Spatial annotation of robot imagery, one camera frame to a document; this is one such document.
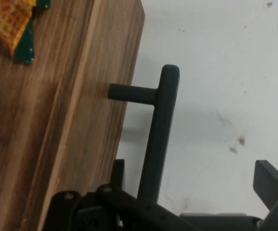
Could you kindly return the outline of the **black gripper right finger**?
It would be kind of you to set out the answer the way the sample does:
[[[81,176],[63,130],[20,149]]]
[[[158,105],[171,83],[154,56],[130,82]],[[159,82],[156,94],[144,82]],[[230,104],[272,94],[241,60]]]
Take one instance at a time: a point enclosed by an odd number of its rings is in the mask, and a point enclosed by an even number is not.
[[[258,230],[278,231],[278,170],[266,160],[255,162],[253,189],[269,210]]]

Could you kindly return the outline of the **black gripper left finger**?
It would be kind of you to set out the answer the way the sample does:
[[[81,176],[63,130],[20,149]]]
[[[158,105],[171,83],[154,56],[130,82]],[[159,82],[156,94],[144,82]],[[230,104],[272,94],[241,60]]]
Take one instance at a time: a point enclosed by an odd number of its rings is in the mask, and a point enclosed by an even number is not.
[[[123,191],[125,162],[115,160],[110,182],[81,196],[62,191],[52,198],[44,231],[197,231],[158,204]]]

